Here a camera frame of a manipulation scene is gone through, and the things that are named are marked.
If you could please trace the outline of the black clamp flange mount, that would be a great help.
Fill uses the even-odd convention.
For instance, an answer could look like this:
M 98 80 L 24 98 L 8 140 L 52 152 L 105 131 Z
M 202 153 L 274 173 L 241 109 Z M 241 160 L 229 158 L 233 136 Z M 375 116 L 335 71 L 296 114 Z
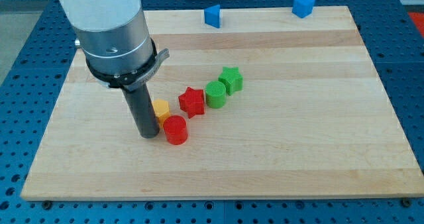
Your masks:
M 150 80 L 159 70 L 162 62 L 170 56 L 167 48 L 157 52 L 152 39 L 150 39 L 150 45 L 152 53 L 144 63 L 139 64 L 136 68 L 123 68 L 123 65 L 129 64 L 130 58 L 137 58 L 132 54 L 125 55 L 126 60 L 122 60 L 122 56 L 107 57 L 104 62 L 94 58 L 89 60 L 87 55 L 86 64 L 92 75 L 106 86 L 134 91 Z

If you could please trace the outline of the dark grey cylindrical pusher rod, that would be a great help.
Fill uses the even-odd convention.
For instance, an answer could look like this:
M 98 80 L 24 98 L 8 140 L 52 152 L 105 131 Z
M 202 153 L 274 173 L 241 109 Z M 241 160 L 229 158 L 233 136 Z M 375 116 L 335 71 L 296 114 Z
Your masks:
M 141 137 L 146 139 L 156 137 L 160 127 L 147 86 L 144 84 L 132 91 L 127 89 L 122 91 Z

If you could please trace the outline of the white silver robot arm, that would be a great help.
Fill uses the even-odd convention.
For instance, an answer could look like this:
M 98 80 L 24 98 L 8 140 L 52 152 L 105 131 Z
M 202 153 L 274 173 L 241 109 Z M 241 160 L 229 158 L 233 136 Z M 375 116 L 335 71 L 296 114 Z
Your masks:
M 102 84 L 122 90 L 141 137 L 154 138 L 160 127 L 146 83 L 169 51 L 157 51 L 141 0 L 59 2 L 91 74 Z

